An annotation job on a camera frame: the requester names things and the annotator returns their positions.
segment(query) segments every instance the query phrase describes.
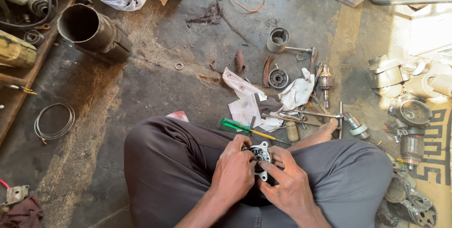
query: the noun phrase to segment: white rag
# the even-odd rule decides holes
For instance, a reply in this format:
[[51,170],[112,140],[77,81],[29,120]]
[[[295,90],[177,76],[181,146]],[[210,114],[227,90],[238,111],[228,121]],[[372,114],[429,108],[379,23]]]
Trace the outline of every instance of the white rag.
[[[271,112],[270,115],[278,116],[283,110],[290,111],[308,102],[314,88],[314,75],[310,74],[306,68],[303,68],[302,72],[305,79],[296,79],[283,92],[278,94],[283,107],[277,112]],[[259,126],[264,130],[270,131],[281,127],[284,122],[282,119],[262,119],[260,117],[254,93],[258,93],[259,99],[262,101],[267,99],[263,91],[231,72],[227,67],[223,73],[223,80],[229,87],[234,89],[235,94],[240,98],[240,100],[229,104],[229,110],[233,120],[243,125],[249,125],[251,118],[257,114],[254,127]]]

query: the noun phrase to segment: person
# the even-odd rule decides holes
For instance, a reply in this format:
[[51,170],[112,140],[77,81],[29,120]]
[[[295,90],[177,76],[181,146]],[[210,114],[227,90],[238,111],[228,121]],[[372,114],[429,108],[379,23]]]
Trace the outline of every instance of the person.
[[[136,228],[371,228],[392,177],[384,152],[357,139],[331,140],[337,120],[256,163],[242,146],[264,138],[168,117],[127,134],[124,174]],[[261,166],[274,179],[254,175]]]

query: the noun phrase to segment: metal washer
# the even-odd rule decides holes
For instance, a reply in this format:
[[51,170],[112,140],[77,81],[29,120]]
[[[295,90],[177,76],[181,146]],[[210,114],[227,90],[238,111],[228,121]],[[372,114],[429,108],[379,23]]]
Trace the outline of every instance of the metal washer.
[[184,69],[184,64],[178,62],[174,65],[174,68],[176,68],[177,70],[182,70],[182,69]]

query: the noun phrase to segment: dirt stain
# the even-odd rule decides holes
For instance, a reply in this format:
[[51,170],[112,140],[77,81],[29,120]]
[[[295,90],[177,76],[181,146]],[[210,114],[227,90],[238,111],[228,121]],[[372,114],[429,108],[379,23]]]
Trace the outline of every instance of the dirt stain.
[[187,23],[207,23],[208,25],[218,25],[222,19],[222,10],[217,2],[211,3],[205,8],[204,16],[186,20]]

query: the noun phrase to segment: concrete floor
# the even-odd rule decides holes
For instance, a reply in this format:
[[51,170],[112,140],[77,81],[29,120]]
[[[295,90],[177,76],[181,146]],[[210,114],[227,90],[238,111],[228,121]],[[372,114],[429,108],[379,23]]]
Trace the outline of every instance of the concrete floor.
[[[133,227],[123,174],[127,132],[141,119],[174,111],[219,128],[221,118],[230,116],[227,105],[237,99],[221,80],[226,66],[234,69],[237,49],[247,64],[241,76],[260,89],[268,55],[292,80],[300,77],[308,61],[297,62],[295,52],[271,54],[265,46],[276,26],[291,32],[290,46],[315,46],[318,61],[329,65],[335,82],[330,110],[338,111],[342,100],[344,110],[370,128],[371,142],[382,140],[397,155],[394,139],[381,130],[387,111],[364,76],[368,59],[403,52],[391,43],[391,7],[368,0],[355,8],[336,0],[266,0],[259,12],[246,13],[230,0],[169,0],[166,6],[147,0],[139,11],[120,12],[93,1],[96,10],[131,33],[128,62],[106,65],[59,37],[33,85],[38,95],[26,99],[0,148],[2,179],[30,185],[45,208],[43,227]],[[248,8],[262,2],[238,1]],[[217,71],[210,69],[213,59]],[[183,70],[174,69],[177,62],[184,63]],[[43,145],[33,123],[42,108],[56,102],[70,104],[76,122],[70,133]],[[65,115],[55,109],[43,119],[58,127]],[[300,136],[315,129],[301,130]],[[274,135],[287,138],[284,130]],[[345,137],[352,136],[346,132]]]

